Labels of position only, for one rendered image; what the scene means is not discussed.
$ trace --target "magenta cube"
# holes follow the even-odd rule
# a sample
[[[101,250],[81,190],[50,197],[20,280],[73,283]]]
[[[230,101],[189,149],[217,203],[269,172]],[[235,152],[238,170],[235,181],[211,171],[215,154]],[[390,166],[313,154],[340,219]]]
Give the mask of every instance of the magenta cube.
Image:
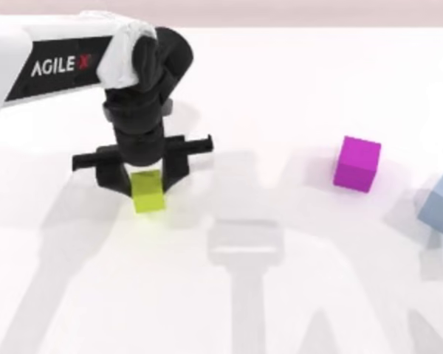
[[[341,148],[333,184],[369,192],[377,173],[381,144],[346,136]]]

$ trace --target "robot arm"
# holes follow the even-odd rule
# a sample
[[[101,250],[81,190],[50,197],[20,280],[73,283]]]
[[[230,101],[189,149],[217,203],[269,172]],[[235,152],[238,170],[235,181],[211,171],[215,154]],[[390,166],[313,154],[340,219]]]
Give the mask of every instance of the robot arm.
[[[181,136],[166,139],[162,115],[192,61],[188,42],[172,29],[112,13],[0,15],[0,108],[99,85],[117,145],[75,156],[74,170],[110,162],[119,170],[124,163],[144,167],[168,154],[180,158],[178,151],[186,159],[210,152],[211,139],[195,148],[181,144]]]

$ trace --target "yellow-green block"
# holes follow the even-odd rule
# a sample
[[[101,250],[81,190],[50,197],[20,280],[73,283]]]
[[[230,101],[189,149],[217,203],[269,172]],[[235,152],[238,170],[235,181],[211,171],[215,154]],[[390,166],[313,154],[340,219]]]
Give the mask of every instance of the yellow-green block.
[[[155,170],[132,173],[131,194],[137,213],[164,210],[161,172]]]

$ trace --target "white table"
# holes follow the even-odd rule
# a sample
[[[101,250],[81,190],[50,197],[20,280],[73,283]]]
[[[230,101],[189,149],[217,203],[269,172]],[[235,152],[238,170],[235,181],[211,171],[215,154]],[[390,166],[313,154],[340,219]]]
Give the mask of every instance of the white table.
[[[165,212],[71,155],[112,143],[102,90],[0,113],[0,354],[443,354],[443,29],[181,29],[168,134],[216,152]],[[332,186],[383,143],[370,194]]]

